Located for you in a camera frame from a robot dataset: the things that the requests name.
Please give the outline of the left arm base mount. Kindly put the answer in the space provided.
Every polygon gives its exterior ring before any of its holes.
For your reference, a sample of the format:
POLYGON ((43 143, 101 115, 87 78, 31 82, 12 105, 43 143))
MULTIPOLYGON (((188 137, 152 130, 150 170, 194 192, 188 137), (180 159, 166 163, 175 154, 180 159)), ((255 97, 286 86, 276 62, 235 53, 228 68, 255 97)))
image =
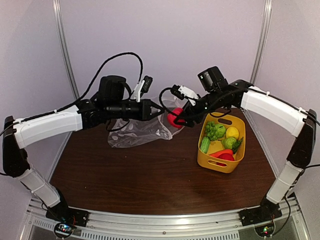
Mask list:
POLYGON ((68 225, 86 227, 89 212, 86 210, 69 207, 62 192, 57 188, 60 202, 46 210, 46 218, 59 221, 68 225))

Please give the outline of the green toy grapes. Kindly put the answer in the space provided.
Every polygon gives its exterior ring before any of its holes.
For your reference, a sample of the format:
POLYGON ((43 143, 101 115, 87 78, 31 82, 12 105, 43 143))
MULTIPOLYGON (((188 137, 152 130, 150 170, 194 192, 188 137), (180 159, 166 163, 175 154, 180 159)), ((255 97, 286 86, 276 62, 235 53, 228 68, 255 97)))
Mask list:
POLYGON ((217 125, 214 121, 208 121, 205 125, 205 134, 210 141, 216 141, 218 139, 217 135, 217 125))

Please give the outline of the green toy apple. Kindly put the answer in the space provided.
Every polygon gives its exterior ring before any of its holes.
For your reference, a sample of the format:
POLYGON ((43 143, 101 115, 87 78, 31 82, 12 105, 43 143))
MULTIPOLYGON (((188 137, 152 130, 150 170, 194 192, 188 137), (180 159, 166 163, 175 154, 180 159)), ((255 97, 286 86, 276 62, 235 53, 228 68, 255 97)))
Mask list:
POLYGON ((226 127, 221 124, 221 123, 217 123, 214 125, 214 129, 215 129, 215 132, 214 132, 214 136, 217 138, 217 139, 220 139, 222 138, 225 133, 226 133, 226 127))

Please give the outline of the red toy apple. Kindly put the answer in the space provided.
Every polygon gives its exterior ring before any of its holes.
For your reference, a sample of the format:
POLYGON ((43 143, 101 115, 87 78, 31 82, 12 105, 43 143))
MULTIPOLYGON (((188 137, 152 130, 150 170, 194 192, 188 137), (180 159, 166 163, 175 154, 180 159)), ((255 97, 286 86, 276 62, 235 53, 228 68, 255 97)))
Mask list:
POLYGON ((176 120, 177 116, 180 115, 183 112, 183 109, 181 107, 177 107, 175 109, 172 110, 173 113, 169 113, 167 115, 167 121, 168 123, 177 129, 181 129, 183 126, 181 125, 181 123, 184 123, 184 120, 176 120))

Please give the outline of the orange toy carrot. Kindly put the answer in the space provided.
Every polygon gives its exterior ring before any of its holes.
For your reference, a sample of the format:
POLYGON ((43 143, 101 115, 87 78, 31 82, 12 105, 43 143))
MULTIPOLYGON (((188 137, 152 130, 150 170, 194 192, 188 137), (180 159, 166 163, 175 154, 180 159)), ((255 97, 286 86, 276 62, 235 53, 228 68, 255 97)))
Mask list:
POLYGON ((233 151, 231 149, 224 149, 224 150, 211 153, 209 156, 214 158, 219 158, 219 156, 223 154, 233 155, 233 151))

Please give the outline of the yellow toy lemon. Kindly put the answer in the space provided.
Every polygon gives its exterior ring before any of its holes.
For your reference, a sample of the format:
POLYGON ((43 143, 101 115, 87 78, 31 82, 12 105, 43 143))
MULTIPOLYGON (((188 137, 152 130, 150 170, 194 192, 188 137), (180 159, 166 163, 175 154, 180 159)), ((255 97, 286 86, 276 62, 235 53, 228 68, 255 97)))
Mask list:
POLYGON ((225 136, 226 138, 235 138, 237 140, 240 136, 240 132, 236 127, 230 126, 226 129, 225 136))

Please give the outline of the clear zip top bag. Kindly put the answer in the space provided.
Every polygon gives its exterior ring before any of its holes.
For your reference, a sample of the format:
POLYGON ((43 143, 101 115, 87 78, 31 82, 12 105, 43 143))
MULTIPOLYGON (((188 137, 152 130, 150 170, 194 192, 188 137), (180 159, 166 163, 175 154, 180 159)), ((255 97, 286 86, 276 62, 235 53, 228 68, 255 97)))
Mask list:
POLYGON ((108 144, 112 148, 131 148, 155 140, 171 140, 183 128, 168 122, 168 112, 147 121, 116 119, 107 127, 108 144))

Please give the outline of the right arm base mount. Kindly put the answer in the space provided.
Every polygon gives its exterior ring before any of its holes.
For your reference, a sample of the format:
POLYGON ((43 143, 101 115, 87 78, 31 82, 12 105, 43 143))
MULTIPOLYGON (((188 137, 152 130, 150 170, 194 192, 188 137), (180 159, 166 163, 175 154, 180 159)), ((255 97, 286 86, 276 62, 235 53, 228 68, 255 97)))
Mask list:
POLYGON ((260 201, 260 205, 253 208, 245 208, 239 213, 242 226, 256 225, 269 222, 282 216, 279 203, 273 203, 265 195, 260 201))

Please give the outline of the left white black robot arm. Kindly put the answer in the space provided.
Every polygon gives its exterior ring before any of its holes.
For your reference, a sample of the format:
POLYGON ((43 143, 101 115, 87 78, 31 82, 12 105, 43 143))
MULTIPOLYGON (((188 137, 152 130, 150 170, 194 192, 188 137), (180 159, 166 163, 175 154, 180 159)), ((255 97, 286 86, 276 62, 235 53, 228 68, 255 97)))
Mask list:
POLYGON ((65 110, 54 110, 36 118, 14 119, 8 116, 4 121, 2 139, 5 175, 18 179, 42 200, 53 218, 69 221, 73 215, 63 194, 28 163, 25 147, 56 135, 88 130, 109 120, 149 121, 156 118, 164 113, 164 109, 152 100, 142 98, 152 80, 145 76, 131 91, 124 77, 104 76, 97 93, 65 110))

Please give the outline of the green toy cucumber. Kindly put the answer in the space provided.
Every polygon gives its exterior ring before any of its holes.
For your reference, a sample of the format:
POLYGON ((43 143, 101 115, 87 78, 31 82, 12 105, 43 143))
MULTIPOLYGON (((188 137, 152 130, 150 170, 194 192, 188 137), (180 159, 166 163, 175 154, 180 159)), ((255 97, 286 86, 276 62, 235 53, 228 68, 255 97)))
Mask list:
POLYGON ((203 152, 204 154, 207 154, 210 144, 211 144, 210 138, 207 136, 204 136, 200 144, 200 151, 203 152))

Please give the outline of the red toy pepper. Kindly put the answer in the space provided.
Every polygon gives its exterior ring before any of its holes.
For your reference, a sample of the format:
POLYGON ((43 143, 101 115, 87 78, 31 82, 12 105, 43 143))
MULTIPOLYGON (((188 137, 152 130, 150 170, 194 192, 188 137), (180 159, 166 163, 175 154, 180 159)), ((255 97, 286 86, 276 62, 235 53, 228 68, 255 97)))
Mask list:
MULTIPOLYGON (((223 153, 221 154, 220 156, 217 157, 218 159, 220 160, 226 160, 226 161, 231 161, 231 162, 234 162, 235 159, 233 157, 232 154, 229 154, 229 153, 223 153)), ((216 163, 218 166, 222 166, 222 167, 225 167, 226 164, 225 163, 221 163, 221 162, 217 162, 216 163)))

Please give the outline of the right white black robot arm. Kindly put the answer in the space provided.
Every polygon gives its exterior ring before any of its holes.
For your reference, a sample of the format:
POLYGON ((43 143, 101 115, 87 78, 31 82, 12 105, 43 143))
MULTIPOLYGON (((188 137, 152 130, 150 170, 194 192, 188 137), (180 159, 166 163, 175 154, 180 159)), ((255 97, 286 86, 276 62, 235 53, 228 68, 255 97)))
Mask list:
POLYGON ((182 113, 173 121, 175 124, 193 127, 216 109, 234 106, 265 117, 295 137, 284 168, 260 205, 242 212, 242 215, 248 214, 244 216, 245 220, 271 220, 280 201, 311 162, 316 142, 316 112, 286 103, 241 79, 228 83, 217 66, 202 71, 198 78, 207 94, 199 97, 189 88, 181 86, 179 98, 188 98, 190 102, 184 105, 182 113))

